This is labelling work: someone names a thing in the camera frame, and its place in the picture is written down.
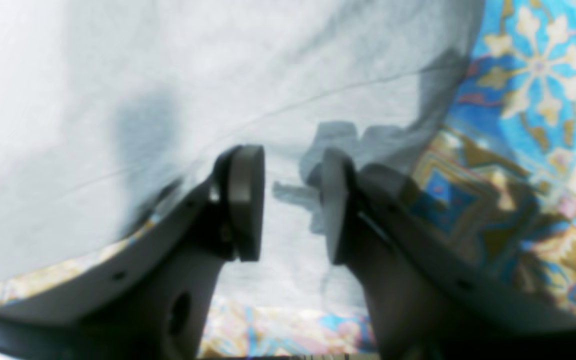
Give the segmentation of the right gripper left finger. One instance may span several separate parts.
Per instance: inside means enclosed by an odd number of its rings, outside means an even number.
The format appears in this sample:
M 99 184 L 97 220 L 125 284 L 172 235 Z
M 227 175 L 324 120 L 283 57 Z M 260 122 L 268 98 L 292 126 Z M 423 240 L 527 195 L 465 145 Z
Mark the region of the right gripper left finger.
M 265 150 L 239 145 L 157 225 L 72 280 L 0 307 L 0 356 L 193 360 L 223 265 L 261 253 Z

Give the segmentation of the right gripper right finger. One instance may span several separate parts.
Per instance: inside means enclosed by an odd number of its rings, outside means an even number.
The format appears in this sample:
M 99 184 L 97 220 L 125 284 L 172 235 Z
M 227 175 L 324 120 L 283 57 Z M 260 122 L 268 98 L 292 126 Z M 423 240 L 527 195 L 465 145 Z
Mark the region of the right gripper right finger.
M 327 148 L 327 257 L 362 287 L 382 360 L 576 360 L 576 315 L 476 271 Z

